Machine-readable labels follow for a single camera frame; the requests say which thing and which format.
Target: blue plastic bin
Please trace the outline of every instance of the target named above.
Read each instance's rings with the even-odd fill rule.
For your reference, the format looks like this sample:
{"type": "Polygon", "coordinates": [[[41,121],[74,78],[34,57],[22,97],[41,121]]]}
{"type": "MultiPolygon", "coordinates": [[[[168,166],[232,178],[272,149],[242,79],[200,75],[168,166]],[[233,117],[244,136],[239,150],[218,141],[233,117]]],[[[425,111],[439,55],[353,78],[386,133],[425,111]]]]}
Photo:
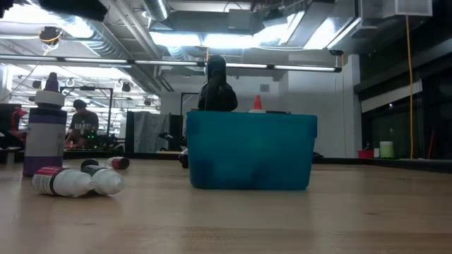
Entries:
{"type": "Polygon", "coordinates": [[[193,111],[187,114],[190,182],[195,188],[304,190],[317,117],[193,111]]]}

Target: gray t-shirt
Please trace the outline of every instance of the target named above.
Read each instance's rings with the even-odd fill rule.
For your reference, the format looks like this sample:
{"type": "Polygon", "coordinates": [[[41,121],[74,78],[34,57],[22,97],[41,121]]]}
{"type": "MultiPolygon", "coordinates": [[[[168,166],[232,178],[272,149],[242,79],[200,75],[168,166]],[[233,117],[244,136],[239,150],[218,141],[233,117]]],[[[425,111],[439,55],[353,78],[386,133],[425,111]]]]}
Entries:
{"type": "Polygon", "coordinates": [[[91,131],[97,130],[99,127],[99,119],[96,113],[87,111],[85,113],[75,113],[72,116],[71,126],[72,136],[75,139],[79,139],[85,135],[88,135],[91,131]]]}

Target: wooden tabletop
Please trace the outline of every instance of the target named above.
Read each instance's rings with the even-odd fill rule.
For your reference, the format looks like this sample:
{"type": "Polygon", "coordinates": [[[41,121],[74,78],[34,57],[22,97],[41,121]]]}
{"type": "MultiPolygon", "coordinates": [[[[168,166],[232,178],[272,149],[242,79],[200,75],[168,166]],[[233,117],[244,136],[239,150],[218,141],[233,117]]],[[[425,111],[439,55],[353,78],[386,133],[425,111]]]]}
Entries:
{"type": "Polygon", "coordinates": [[[0,253],[452,253],[448,174],[315,165],[304,192],[199,190],[178,162],[132,160],[122,192],[62,198],[21,167],[0,165],[0,253]]]}

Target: workbench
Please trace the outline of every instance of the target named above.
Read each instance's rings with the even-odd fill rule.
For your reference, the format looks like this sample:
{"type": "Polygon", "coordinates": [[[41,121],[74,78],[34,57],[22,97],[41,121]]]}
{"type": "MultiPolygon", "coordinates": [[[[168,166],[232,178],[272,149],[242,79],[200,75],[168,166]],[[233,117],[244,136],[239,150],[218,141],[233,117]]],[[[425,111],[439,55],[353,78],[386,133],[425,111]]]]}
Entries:
{"type": "Polygon", "coordinates": [[[63,198],[21,169],[0,165],[0,253],[452,251],[450,174],[314,165],[306,191],[200,190],[178,162],[133,159],[122,192],[63,198]]]}

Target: black cap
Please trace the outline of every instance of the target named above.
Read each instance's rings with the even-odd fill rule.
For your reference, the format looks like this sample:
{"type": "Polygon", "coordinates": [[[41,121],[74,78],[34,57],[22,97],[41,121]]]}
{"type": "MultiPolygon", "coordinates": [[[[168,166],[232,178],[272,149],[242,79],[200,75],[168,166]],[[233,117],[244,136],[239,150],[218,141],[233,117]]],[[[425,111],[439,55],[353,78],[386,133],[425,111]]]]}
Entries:
{"type": "Polygon", "coordinates": [[[76,99],[73,101],[73,107],[76,109],[86,109],[86,102],[81,99],[76,99]]]}

